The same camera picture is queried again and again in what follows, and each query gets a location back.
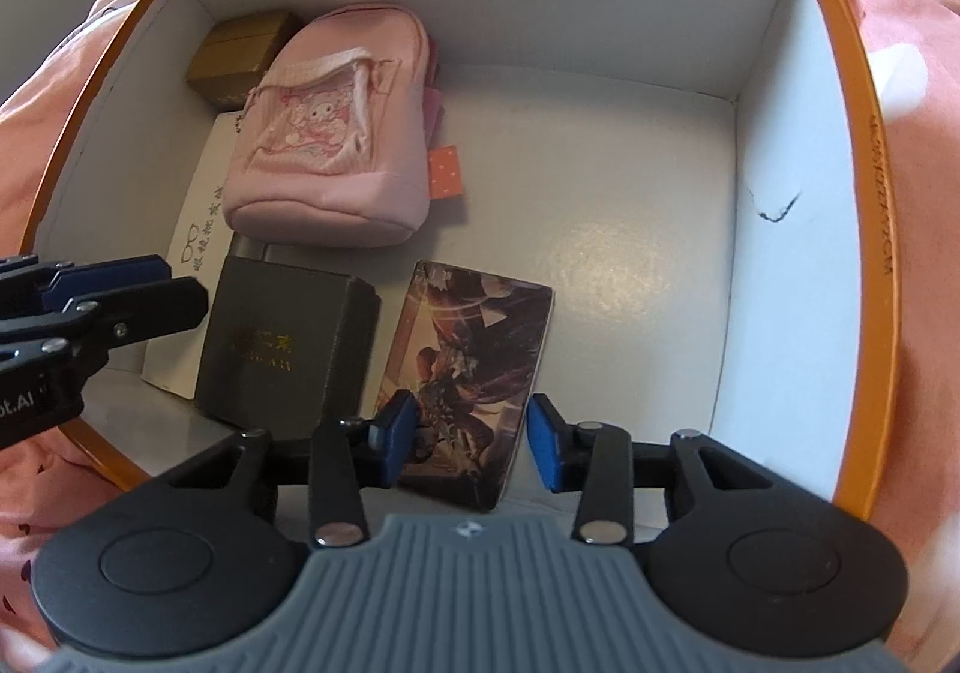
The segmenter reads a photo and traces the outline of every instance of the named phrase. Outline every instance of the small pink bag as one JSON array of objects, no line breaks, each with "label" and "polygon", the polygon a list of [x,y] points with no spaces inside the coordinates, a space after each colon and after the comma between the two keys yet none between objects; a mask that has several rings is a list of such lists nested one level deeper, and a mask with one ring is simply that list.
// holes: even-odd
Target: small pink bag
[{"label": "small pink bag", "polygon": [[429,62],[424,25],[394,5],[352,5],[302,29],[248,96],[227,223],[265,243],[406,240],[429,207]]}]

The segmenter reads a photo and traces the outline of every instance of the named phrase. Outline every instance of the gray rubber grip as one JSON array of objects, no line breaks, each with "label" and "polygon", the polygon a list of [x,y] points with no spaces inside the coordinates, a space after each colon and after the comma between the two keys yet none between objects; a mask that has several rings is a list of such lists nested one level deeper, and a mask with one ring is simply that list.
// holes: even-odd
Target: gray rubber grip
[{"label": "gray rubber grip", "polygon": [[689,628],[623,548],[553,518],[392,516],[376,539],[318,551],[283,604],[217,649],[160,662],[59,651],[43,673],[906,673],[879,641],[771,660]]}]

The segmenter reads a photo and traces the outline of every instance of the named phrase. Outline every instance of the white booklet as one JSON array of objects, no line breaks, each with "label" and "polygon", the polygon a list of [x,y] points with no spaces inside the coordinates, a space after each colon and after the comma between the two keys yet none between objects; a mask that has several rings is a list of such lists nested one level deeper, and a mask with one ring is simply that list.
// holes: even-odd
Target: white booklet
[{"label": "white booklet", "polygon": [[[167,251],[174,277],[196,277],[210,292],[211,305],[233,236],[224,221],[222,196],[239,115],[224,112],[213,122]],[[207,323],[203,319],[196,329],[151,339],[141,377],[166,392],[193,399]]]}]

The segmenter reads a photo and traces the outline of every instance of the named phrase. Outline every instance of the pink tag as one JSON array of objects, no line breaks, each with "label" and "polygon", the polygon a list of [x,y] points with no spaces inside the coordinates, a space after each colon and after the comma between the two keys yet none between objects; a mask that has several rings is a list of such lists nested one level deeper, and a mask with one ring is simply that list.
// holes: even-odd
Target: pink tag
[{"label": "pink tag", "polygon": [[460,159],[457,147],[447,145],[427,152],[427,167],[430,171],[430,199],[445,200],[464,193],[464,181],[460,176]]}]

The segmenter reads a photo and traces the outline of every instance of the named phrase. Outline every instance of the anime illustration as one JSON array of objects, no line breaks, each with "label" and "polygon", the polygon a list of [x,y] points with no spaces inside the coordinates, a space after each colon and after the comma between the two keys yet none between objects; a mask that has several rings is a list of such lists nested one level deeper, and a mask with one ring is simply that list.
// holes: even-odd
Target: anime illustration
[{"label": "anime illustration", "polygon": [[287,111],[287,130],[272,152],[303,149],[310,155],[325,158],[339,154],[347,140],[352,101],[353,85],[349,76],[305,92],[284,90],[280,104]]},{"label": "anime illustration", "polygon": [[383,404],[407,388],[421,408],[402,486],[480,510],[496,505],[552,302],[546,286],[419,262],[378,396]]}]

